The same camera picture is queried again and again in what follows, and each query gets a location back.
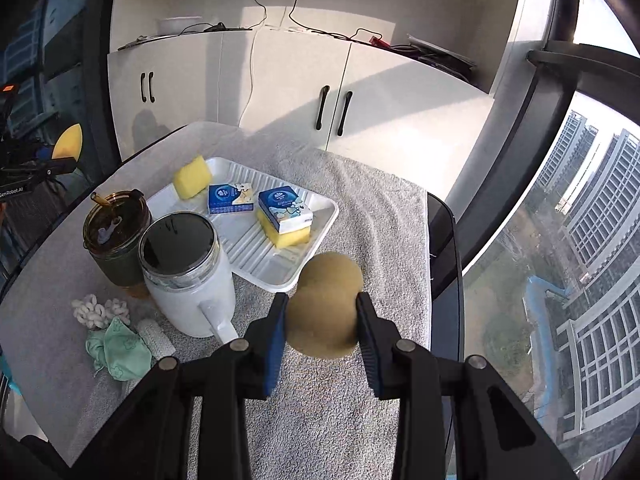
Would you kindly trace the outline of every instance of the sky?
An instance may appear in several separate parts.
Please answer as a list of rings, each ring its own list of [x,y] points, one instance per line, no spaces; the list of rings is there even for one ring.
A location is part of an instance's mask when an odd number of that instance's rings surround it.
[[[640,57],[625,29],[604,0],[580,0],[574,43],[593,44]],[[574,181],[562,196],[562,202],[566,202],[563,212],[567,212],[589,176],[598,169],[614,134],[619,134],[624,128],[640,139],[640,127],[586,95],[576,92],[569,106],[569,111],[571,110],[587,117],[587,124],[595,126],[598,134]]]

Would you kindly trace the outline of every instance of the soap box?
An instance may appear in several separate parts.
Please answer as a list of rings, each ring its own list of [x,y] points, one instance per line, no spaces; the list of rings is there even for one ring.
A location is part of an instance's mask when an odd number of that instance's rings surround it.
[[[291,186],[261,191],[258,205],[281,235],[309,227],[314,219],[311,209]]]
[[[209,186],[209,214],[254,210],[251,184],[219,184]]]

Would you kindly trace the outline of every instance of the green fabric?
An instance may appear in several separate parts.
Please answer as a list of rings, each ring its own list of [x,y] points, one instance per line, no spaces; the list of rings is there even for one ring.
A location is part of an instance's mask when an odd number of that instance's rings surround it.
[[[96,371],[107,367],[118,381],[141,379],[151,369],[151,352],[142,338],[114,317],[106,330],[89,332],[84,344]]]

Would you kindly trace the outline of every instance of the gray towel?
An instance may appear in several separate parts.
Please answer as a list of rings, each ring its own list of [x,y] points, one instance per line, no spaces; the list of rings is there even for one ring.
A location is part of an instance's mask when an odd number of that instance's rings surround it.
[[[395,322],[405,338],[429,346],[425,190],[284,138],[194,123],[124,165],[98,191],[137,187],[149,197],[196,153],[222,156],[333,198],[340,214],[319,251],[339,251],[356,260],[378,314]],[[17,382],[36,420],[69,463],[120,397],[120,385],[108,375],[93,378],[84,331],[68,306],[88,292],[118,297],[118,289],[82,248],[81,227],[90,206],[82,203],[49,237],[0,306],[0,342]],[[65,267],[71,269],[66,274]],[[251,320],[267,313],[273,294],[237,276],[234,283],[233,322],[242,334]],[[181,361],[207,356],[218,346],[214,338],[193,339],[178,332],[149,301],[129,301],[129,307],[133,324],[155,317]],[[44,322],[33,324],[38,316]],[[52,350],[53,357],[43,358]],[[397,401],[380,402],[368,388],[358,349],[323,361],[287,346],[271,398],[247,402],[254,478],[389,478],[397,418]],[[195,454],[190,457],[194,474]]]

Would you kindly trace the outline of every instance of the ribbed tray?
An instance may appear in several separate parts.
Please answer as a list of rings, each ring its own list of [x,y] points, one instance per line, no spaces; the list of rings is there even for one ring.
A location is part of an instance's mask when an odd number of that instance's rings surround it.
[[[176,211],[194,211],[208,217],[216,231],[234,273],[269,292],[287,292],[297,282],[300,270],[318,250],[338,216],[338,205],[330,198],[303,189],[290,182],[236,164],[226,158],[207,160],[213,175],[212,184],[250,182],[257,195],[265,189],[291,186],[314,212],[311,240],[286,249],[276,249],[258,224],[254,211],[209,215],[207,189],[188,200],[180,200],[173,184],[161,189],[146,203],[153,218]]]

